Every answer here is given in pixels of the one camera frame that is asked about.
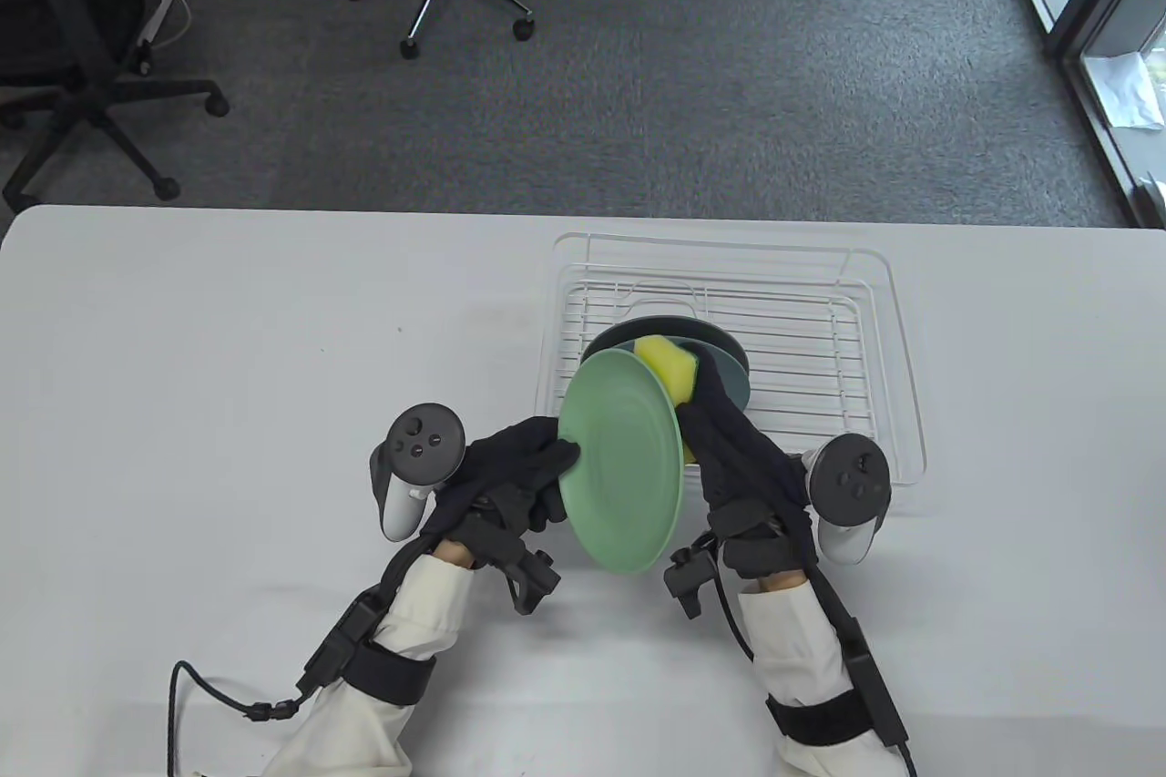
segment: table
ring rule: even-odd
[[[566,231],[880,250],[928,469],[831,576],[920,774],[1157,772],[1166,236],[42,205],[0,247],[0,774],[162,772],[177,658],[292,693],[391,552],[366,462],[398,412],[478,435],[533,411]],[[711,598],[687,622],[659,573],[539,545],[560,589],[520,617],[483,574],[417,774],[775,772]],[[258,774],[292,728],[194,693],[184,771]]]

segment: black strap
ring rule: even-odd
[[[340,676],[353,688],[378,701],[410,707],[421,700],[437,658],[424,662],[406,658],[373,640],[363,640]]]
[[[781,734],[806,747],[833,747],[874,728],[856,688],[809,707],[789,707],[779,704],[773,695],[766,699],[765,706],[770,707]]]

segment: gray carpet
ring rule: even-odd
[[[417,0],[190,1],[229,118],[117,111],[180,205],[1124,224],[1026,0],[438,0],[415,62]],[[94,131],[30,194],[154,202]]]

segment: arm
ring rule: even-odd
[[[465,548],[449,541],[417,559],[377,629],[377,643],[419,662],[452,646],[473,580],[471,562]],[[337,680],[319,693],[264,777],[408,777],[413,764],[396,738],[412,714],[412,707],[378,701]]]
[[[800,570],[774,574],[740,595],[753,670],[780,704],[809,706],[852,688],[842,648]],[[874,732],[835,747],[805,747],[778,733],[778,754],[810,777],[905,777],[899,752]]]

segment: wire rack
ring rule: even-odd
[[[858,249],[568,235],[555,245],[539,410],[557,414],[583,350],[644,315],[690,315],[737,337],[746,414],[787,452],[843,432],[874,439],[895,484],[926,467],[890,265]]]

